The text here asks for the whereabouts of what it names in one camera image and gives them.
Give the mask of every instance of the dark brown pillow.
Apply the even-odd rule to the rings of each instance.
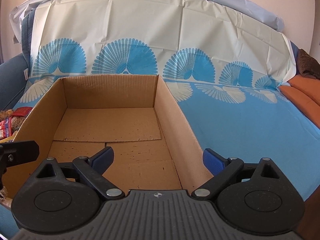
[[[320,64],[303,49],[298,52],[297,68],[303,77],[320,79]]]

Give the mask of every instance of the orange cushion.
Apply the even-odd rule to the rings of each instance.
[[[320,106],[320,80],[312,78],[304,78],[301,75],[296,75],[288,81],[288,83],[305,93],[313,101]]]
[[[300,90],[289,87],[280,86],[281,92],[310,119],[318,128],[320,128],[320,106],[306,94]]]

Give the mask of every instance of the gray ribbed panel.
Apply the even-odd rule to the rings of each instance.
[[[184,190],[132,190],[128,197],[107,202],[90,223],[73,232],[44,236],[20,230],[12,240],[301,240],[252,236],[226,224],[207,201],[190,198]]]

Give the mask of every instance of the silver screw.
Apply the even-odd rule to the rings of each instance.
[[[210,191],[205,188],[198,188],[195,190],[195,195],[197,197],[207,197],[210,195]]]
[[[10,155],[8,156],[8,160],[9,160],[9,162],[13,162],[13,155],[12,155],[12,154],[10,154]]]
[[[109,197],[118,197],[122,194],[122,190],[118,188],[111,188],[108,189],[106,193]]]

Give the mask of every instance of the open cardboard box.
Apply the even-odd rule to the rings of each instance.
[[[164,80],[154,75],[72,76],[57,80],[33,108],[14,141],[35,140],[35,162],[3,176],[14,197],[47,157],[71,162],[111,146],[115,159],[103,174],[129,189],[187,189],[212,175],[202,150]]]

